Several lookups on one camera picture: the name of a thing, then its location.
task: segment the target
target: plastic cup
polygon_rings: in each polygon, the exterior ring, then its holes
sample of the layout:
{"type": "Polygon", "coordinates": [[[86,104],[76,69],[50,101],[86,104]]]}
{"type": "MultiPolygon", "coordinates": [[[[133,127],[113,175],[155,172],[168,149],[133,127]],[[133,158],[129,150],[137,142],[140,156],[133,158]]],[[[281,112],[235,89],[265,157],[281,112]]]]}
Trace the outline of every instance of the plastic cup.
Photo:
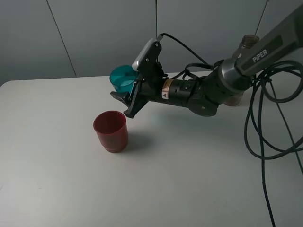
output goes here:
{"type": "Polygon", "coordinates": [[[134,71],[130,65],[122,65],[111,72],[109,81],[114,86],[116,92],[127,91],[131,93],[137,76],[138,72],[134,71]]]}
{"type": "Polygon", "coordinates": [[[128,132],[123,113],[106,111],[96,117],[93,125],[105,150],[119,153],[127,146],[128,132]]]}

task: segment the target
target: cup rim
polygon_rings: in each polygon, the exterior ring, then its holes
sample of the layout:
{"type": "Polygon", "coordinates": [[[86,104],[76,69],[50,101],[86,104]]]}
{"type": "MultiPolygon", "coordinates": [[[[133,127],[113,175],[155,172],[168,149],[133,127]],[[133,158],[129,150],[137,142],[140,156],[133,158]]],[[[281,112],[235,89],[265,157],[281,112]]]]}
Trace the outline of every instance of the cup rim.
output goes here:
{"type": "Polygon", "coordinates": [[[105,111],[105,112],[99,114],[99,115],[95,118],[94,123],[93,123],[94,130],[95,130],[97,133],[100,133],[100,134],[105,135],[105,136],[107,136],[107,135],[112,135],[112,134],[114,134],[114,133],[117,133],[117,132],[121,131],[125,125],[126,125],[126,117],[125,117],[125,115],[124,115],[123,113],[117,111],[117,110],[109,110],[109,111],[105,111]],[[123,124],[121,125],[121,127],[120,127],[117,131],[114,131],[114,132],[112,132],[112,133],[102,133],[102,132],[100,132],[100,131],[98,131],[98,130],[96,129],[96,121],[98,120],[98,118],[99,118],[101,115],[103,115],[103,114],[105,114],[105,113],[118,113],[119,115],[123,116],[123,124]]]}

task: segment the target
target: white tabletop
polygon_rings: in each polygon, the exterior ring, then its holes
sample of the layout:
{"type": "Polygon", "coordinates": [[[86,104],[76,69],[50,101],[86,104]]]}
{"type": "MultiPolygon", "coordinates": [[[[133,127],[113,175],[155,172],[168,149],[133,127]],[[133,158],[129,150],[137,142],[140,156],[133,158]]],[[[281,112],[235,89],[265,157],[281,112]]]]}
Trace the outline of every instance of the white tabletop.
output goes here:
{"type": "MultiPolygon", "coordinates": [[[[278,92],[289,91],[284,83],[278,92]]],[[[249,92],[242,106],[221,105],[208,118],[149,102],[127,119],[129,146],[111,154],[92,124],[101,112],[126,109],[112,90],[108,77],[0,87],[0,227],[270,226],[261,161],[243,140],[249,92]]],[[[283,110],[299,138],[302,95],[283,110]]],[[[276,106],[265,101],[263,112],[264,135],[289,147],[276,106]]],[[[259,150],[252,127],[249,136],[259,150]]],[[[267,161],[266,177],[276,226],[301,226],[295,155],[267,161]]]]}

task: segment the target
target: black cable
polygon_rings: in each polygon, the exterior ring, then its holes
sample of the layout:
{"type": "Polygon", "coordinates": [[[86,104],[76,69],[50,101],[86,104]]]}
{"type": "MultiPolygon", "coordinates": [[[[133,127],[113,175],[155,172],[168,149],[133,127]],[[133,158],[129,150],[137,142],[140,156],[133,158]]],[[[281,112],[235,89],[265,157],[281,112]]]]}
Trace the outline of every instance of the black cable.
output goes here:
{"type": "Polygon", "coordinates": [[[302,143],[303,143],[303,136],[296,142],[294,143],[290,148],[286,149],[286,150],[282,150],[282,149],[278,149],[276,147],[274,147],[273,145],[271,145],[267,140],[264,139],[263,136],[261,136],[261,139],[263,142],[265,142],[267,145],[269,145],[271,148],[273,148],[274,150],[279,151],[279,154],[273,155],[273,156],[262,156],[262,155],[258,155],[256,154],[249,145],[248,142],[248,138],[247,138],[247,127],[248,127],[248,121],[251,118],[253,125],[256,129],[257,134],[259,134],[259,130],[257,128],[257,125],[255,123],[255,119],[253,117],[253,103],[254,103],[254,99],[255,99],[255,95],[257,90],[261,87],[262,88],[262,92],[264,93],[264,95],[266,96],[266,98],[268,98],[270,101],[275,102],[275,103],[285,103],[285,102],[289,102],[293,99],[295,99],[300,92],[303,90],[303,66],[296,62],[296,61],[281,61],[278,63],[273,64],[272,66],[266,68],[259,76],[258,78],[255,80],[255,82],[253,83],[253,92],[251,95],[251,99],[250,99],[250,106],[249,106],[249,110],[246,116],[246,120],[245,120],[245,125],[244,125],[244,141],[245,141],[245,145],[248,149],[248,151],[255,157],[260,158],[260,159],[265,159],[265,160],[270,160],[270,159],[276,159],[282,156],[285,156],[287,154],[289,154],[290,152],[298,152],[303,150],[303,148],[298,148],[302,143]],[[277,68],[281,65],[290,65],[287,67],[282,67],[282,68],[277,68]],[[298,88],[296,89],[296,91],[289,97],[284,98],[284,99],[277,99],[275,97],[272,97],[267,89],[266,89],[266,83],[270,82],[270,77],[277,74],[278,72],[282,72],[282,71],[286,71],[286,72],[290,72],[296,76],[299,76],[300,79],[300,83],[298,88]]]}
{"type": "Polygon", "coordinates": [[[262,172],[262,186],[263,186],[263,192],[264,192],[264,196],[265,196],[265,200],[266,200],[266,204],[267,204],[267,209],[269,212],[269,216],[270,216],[270,220],[272,223],[272,226],[275,227],[275,221],[274,221],[274,217],[273,217],[273,213],[272,213],[272,209],[270,206],[270,202],[269,202],[269,198],[268,198],[268,193],[267,193],[267,189],[266,189],[266,181],[265,181],[265,160],[268,159],[275,159],[275,158],[279,158],[282,156],[285,156],[287,154],[289,154],[290,152],[295,152],[298,163],[299,163],[299,167],[301,170],[301,173],[303,175],[303,167],[302,167],[302,163],[298,154],[298,151],[303,150],[303,148],[298,148],[302,143],[303,143],[303,136],[297,141],[294,141],[294,138],[291,134],[290,128],[287,124],[286,118],[281,110],[281,107],[279,105],[279,103],[286,103],[286,102],[290,102],[292,100],[294,100],[303,90],[303,66],[295,61],[281,61],[278,63],[273,64],[272,66],[266,68],[259,76],[258,78],[254,78],[253,79],[253,91],[252,91],[252,95],[251,95],[251,99],[250,99],[250,106],[249,106],[249,110],[246,116],[246,120],[245,120],[245,125],[244,125],[244,141],[245,141],[245,145],[248,149],[248,151],[255,157],[260,158],[261,159],[261,172],[262,172]],[[279,66],[282,65],[290,65],[290,66],[286,66],[286,67],[281,67],[279,68],[279,66]],[[276,92],[274,89],[274,86],[272,84],[271,81],[271,76],[279,73],[279,72],[288,72],[291,74],[294,74],[298,77],[300,77],[300,83],[298,88],[295,90],[295,92],[293,94],[291,94],[289,97],[287,98],[283,98],[283,99],[278,99],[276,96],[276,92]],[[266,84],[270,83],[272,92],[273,92],[273,97],[269,94],[269,92],[266,89],[266,84]],[[255,100],[255,95],[258,91],[258,89],[261,87],[261,93],[260,93],[260,100],[259,100],[259,110],[258,110],[258,126],[255,122],[255,118],[253,115],[253,104],[254,104],[254,100],[255,100]],[[264,96],[269,99],[270,101],[276,103],[278,110],[282,116],[282,119],[284,121],[284,124],[287,128],[288,134],[290,136],[291,142],[292,142],[292,146],[289,149],[286,150],[282,150],[279,148],[274,147],[273,145],[271,145],[264,137],[262,134],[262,105],[263,105],[263,98],[264,96]],[[248,127],[248,121],[251,118],[251,121],[253,123],[254,128],[256,129],[257,134],[259,135],[259,140],[260,140],[260,148],[261,148],[261,155],[256,154],[249,146],[248,143],[248,139],[247,139],[247,127],[248,127]],[[273,156],[265,156],[264,154],[264,143],[267,144],[269,147],[273,148],[276,151],[279,151],[280,153],[277,155],[273,155],[273,156]]]}
{"type": "MultiPolygon", "coordinates": [[[[276,97],[276,92],[275,92],[273,83],[272,83],[271,81],[270,81],[270,86],[271,86],[271,89],[272,89],[272,91],[273,91],[273,94],[274,94],[275,99],[277,99],[277,97],[276,97]]],[[[290,137],[290,140],[291,140],[291,142],[292,142],[292,144],[293,144],[293,146],[294,146],[294,138],[293,138],[292,133],[290,132],[290,128],[289,128],[289,126],[288,126],[288,124],[287,124],[286,118],[284,117],[284,114],[283,114],[283,112],[282,112],[282,110],[281,110],[281,107],[280,107],[279,103],[276,103],[276,105],[277,105],[277,107],[278,107],[278,109],[279,109],[279,112],[280,112],[282,118],[283,118],[284,124],[285,124],[285,126],[286,126],[286,128],[287,128],[287,131],[288,131],[288,134],[289,134],[289,137],[290,137]]],[[[303,175],[303,167],[302,167],[302,163],[301,163],[300,156],[299,156],[299,154],[298,154],[298,150],[297,150],[297,149],[295,150],[295,155],[296,155],[296,157],[297,157],[297,160],[298,160],[298,163],[299,163],[299,167],[300,167],[301,173],[302,173],[302,175],[303,175]]]]}
{"type": "MultiPolygon", "coordinates": [[[[260,102],[259,102],[259,112],[258,112],[258,129],[259,129],[259,139],[260,139],[260,146],[261,146],[261,155],[264,156],[264,143],[262,140],[262,105],[263,105],[263,91],[261,91],[260,94],[260,102]]],[[[263,186],[263,192],[264,192],[264,196],[265,196],[265,200],[266,200],[266,204],[267,204],[267,208],[268,208],[268,212],[269,212],[269,216],[270,216],[270,221],[273,227],[276,226],[275,224],[275,220],[274,220],[274,216],[273,216],[273,212],[271,210],[271,206],[270,206],[270,202],[269,202],[269,198],[268,198],[268,194],[267,194],[267,189],[266,189],[266,183],[265,183],[265,160],[262,159],[261,160],[261,172],[262,172],[262,186],[263,186]]]]}
{"type": "Polygon", "coordinates": [[[180,40],[178,40],[177,38],[173,37],[170,34],[167,33],[161,33],[161,36],[167,36],[173,40],[175,40],[176,42],[178,42],[179,44],[181,44],[183,47],[185,47],[189,52],[191,52],[196,58],[198,58],[201,62],[203,62],[206,65],[209,65],[206,61],[204,61],[203,58],[201,58],[199,55],[197,55],[192,49],[190,49],[188,46],[186,46],[184,43],[182,43],[180,40]]]}

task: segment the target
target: warning label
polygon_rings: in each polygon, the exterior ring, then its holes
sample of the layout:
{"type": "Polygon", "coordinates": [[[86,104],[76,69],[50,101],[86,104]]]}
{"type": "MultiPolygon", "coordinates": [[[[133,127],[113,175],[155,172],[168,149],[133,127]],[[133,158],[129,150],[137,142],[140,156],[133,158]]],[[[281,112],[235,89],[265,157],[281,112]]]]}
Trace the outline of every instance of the warning label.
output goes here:
{"type": "Polygon", "coordinates": [[[167,79],[165,81],[165,83],[163,84],[162,93],[161,93],[161,97],[163,99],[168,99],[169,98],[169,87],[170,87],[173,80],[174,79],[167,79]]]}

